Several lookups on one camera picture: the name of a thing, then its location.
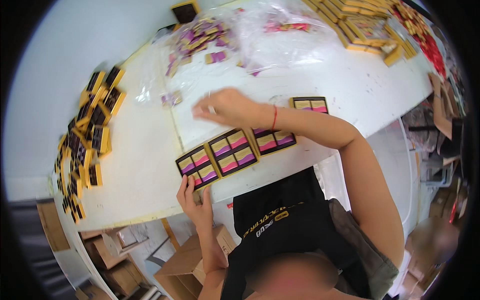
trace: black t-shirt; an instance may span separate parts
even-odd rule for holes
[[[242,242],[228,256],[221,300],[241,300],[246,275],[269,258],[318,250],[342,270],[360,297],[371,296],[360,257],[336,231],[313,167],[235,197],[233,202],[235,231]]]

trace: plastic bag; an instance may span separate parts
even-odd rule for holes
[[[236,14],[241,62],[247,72],[325,61],[338,39],[300,1],[268,0]]]
[[[199,78],[220,76],[234,67],[238,58],[233,15],[230,9],[210,9],[173,33],[159,31],[144,54],[137,101],[159,99],[163,105],[177,105]]]

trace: person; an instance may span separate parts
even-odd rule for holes
[[[193,178],[183,176],[177,199],[196,226],[206,274],[199,300],[383,298],[402,263],[402,222],[372,149],[353,125],[259,104],[234,88],[201,99],[192,113],[237,128],[286,130],[337,149],[351,204],[350,213],[338,200],[326,201],[313,167],[234,197],[242,241],[227,260],[213,236],[209,187],[196,205]]]

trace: red string bracelet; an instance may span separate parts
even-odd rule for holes
[[[275,123],[276,123],[276,106],[273,105],[273,107],[275,108],[275,116],[274,116],[274,118],[273,118],[272,130],[275,129]]]

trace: white wall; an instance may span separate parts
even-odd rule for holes
[[[48,177],[58,140],[78,110],[80,92],[92,71],[108,71],[159,28],[175,23],[169,8],[176,2],[59,0],[53,5],[13,81],[2,141],[6,178]],[[208,9],[226,1],[198,2]],[[12,186],[18,184],[7,185],[7,191]]]

